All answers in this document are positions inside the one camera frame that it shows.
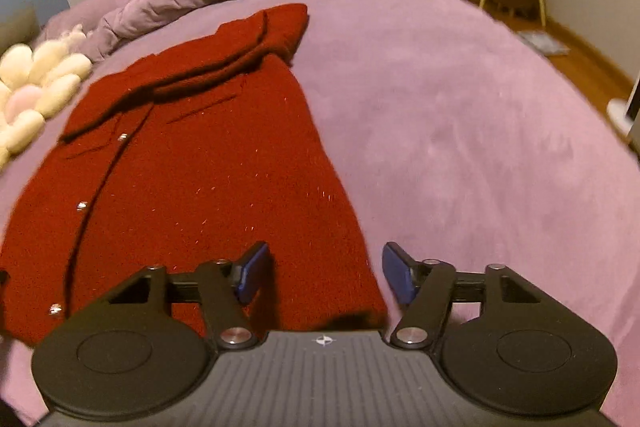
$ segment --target silver button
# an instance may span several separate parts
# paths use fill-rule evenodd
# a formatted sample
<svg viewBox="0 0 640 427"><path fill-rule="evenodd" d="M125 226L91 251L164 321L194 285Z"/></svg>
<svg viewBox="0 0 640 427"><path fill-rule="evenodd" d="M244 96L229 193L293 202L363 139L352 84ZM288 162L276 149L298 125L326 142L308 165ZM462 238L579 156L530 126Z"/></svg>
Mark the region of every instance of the silver button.
<svg viewBox="0 0 640 427"><path fill-rule="evenodd" d="M49 315L58 315L62 311L62 306L58 303L49 306Z"/></svg>
<svg viewBox="0 0 640 427"><path fill-rule="evenodd" d="M251 334L251 331L246 328L228 328L228 330L224 330L220 333L220 340L224 343L232 344L233 346L237 344L244 344L252 338L253 335Z"/></svg>
<svg viewBox="0 0 640 427"><path fill-rule="evenodd" d="M429 335L422 328L402 328L396 332L396 339L403 344L420 344L424 342Z"/></svg>

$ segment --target bed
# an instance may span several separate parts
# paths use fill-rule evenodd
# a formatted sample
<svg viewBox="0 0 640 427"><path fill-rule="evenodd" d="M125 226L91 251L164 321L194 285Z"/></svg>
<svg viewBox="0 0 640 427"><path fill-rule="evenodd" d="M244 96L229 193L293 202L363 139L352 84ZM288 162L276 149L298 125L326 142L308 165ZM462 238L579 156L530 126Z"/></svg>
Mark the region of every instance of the bed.
<svg viewBox="0 0 640 427"><path fill-rule="evenodd" d="M567 79L477 7L463 0L228 0L118 49L96 65L75 103L89 85L140 57L285 3L308 7L292 73L353 205L391 323L399 310L382 274L386 241L461 271L505 263L612 341L620 362L603 411L633 425L638 165ZM72 106L0 177L3 228ZM45 409L30 381L30 352L15 341L5 346L11 363L2 397L34 421Z"/></svg>

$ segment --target black circular mount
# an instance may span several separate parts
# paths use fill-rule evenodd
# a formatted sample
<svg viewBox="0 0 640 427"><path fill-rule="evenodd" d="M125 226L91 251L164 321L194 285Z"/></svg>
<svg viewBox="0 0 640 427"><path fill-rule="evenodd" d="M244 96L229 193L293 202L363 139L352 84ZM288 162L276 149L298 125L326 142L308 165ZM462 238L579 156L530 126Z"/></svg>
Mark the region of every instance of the black circular mount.
<svg viewBox="0 0 640 427"><path fill-rule="evenodd" d="M55 409L84 419L135 418L197 384L209 352L187 325L145 306L95 311L71 317L34 352L34 379Z"/></svg>
<svg viewBox="0 0 640 427"><path fill-rule="evenodd" d="M599 407L616 374L609 341L585 322L557 328L482 317L447 333L441 366L462 393L527 416Z"/></svg>

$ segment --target flower-shaped cushion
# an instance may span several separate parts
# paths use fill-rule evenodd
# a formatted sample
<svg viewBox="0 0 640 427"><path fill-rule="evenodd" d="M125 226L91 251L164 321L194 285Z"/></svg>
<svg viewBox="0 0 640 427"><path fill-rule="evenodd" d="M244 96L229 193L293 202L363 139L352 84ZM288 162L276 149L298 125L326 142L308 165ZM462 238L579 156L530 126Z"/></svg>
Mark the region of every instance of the flower-shaped cushion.
<svg viewBox="0 0 640 427"><path fill-rule="evenodd" d="M85 38L82 29L46 41L33 52L24 44L0 58L0 171L40 133L45 120L65 107L91 72L91 61L69 54Z"/></svg>

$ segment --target wooden floor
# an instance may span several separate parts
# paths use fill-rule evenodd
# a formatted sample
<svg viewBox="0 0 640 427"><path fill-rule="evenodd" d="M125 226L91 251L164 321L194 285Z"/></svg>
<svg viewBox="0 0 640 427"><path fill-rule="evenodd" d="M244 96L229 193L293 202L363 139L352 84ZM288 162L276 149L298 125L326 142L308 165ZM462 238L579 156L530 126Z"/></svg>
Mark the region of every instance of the wooden floor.
<svg viewBox="0 0 640 427"><path fill-rule="evenodd" d="M510 17L506 12L498 12L495 7L489 7L488 11L513 31L542 29L540 22L517 16ZM570 49L568 55L548 57L548 60L601 114L606 115L610 99L628 98L631 94L631 84L624 78L621 79L620 74L612 74L610 68L603 66L602 60L595 58L593 52L576 41L575 36L572 38L564 28L553 22L547 25L546 31Z"/></svg>

